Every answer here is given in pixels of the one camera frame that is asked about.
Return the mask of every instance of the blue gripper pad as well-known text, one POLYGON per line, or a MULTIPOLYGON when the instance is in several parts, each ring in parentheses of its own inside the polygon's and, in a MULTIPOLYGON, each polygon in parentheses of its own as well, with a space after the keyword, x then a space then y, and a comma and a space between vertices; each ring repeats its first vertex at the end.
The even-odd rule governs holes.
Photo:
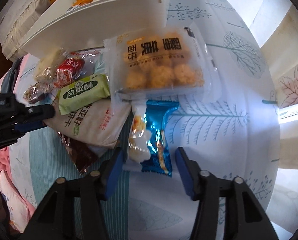
POLYGON ((27 133, 44 127, 46 127, 46 125, 44 125, 43 121, 36 121, 16 124, 15 130, 18 130, 21 133, 27 133))
POLYGON ((123 150, 120 150, 119 155, 117 156, 116 162, 107 180, 107 187, 105 192, 106 200, 110 198, 111 195, 114 193, 119 176, 122 171, 122 164, 123 164, 123 150))
POLYGON ((191 200, 194 200, 194 180, 188 168, 190 160, 182 147, 178 147, 176 150, 176 164, 180 173, 182 184, 185 187, 186 194, 191 198, 191 200))

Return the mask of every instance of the red snack package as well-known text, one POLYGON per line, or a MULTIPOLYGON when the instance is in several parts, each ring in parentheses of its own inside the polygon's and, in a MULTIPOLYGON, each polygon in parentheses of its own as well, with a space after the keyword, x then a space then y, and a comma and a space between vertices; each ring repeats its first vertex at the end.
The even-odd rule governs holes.
POLYGON ((73 83, 84 65, 85 61, 80 57, 66 59, 57 69, 54 86, 60 89, 73 83))

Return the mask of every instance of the blue snack packet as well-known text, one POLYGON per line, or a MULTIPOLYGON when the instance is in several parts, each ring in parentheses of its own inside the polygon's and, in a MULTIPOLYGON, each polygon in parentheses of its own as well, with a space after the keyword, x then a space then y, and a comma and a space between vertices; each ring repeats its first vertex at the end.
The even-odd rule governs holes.
POLYGON ((140 163, 141 171, 166 174, 172 166, 165 136, 169 115, 179 108, 179 102, 148 100, 133 103, 134 119, 129 135, 128 157, 140 163))

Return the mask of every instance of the black clamp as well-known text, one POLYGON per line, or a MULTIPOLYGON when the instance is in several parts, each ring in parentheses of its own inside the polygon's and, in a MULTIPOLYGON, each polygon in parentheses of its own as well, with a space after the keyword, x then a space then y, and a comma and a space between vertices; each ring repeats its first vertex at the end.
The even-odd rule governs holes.
POLYGON ((52 118, 51 105, 26 107, 14 94, 0 94, 0 149, 17 142, 25 133, 45 127, 43 120, 52 118))
POLYGON ((58 178, 38 205, 20 240, 75 239, 74 198, 81 199, 85 240, 109 240, 100 200, 113 193, 122 171, 123 151, 117 148, 99 170, 81 179, 58 178))
POLYGON ((278 240, 276 232, 251 189, 241 177, 218 179, 189 160, 182 147, 176 150, 176 164, 186 194, 199 200, 190 240, 215 240, 219 198, 226 198, 224 240, 278 240))

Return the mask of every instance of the maple leaf print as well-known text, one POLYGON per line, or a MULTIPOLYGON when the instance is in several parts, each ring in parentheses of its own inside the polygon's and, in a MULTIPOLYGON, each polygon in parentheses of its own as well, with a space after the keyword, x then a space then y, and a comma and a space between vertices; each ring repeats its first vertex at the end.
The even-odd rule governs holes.
POLYGON ((282 76, 279 79, 279 84, 283 93, 286 95, 280 108, 298 104, 298 65, 294 69, 294 79, 288 76, 282 76))

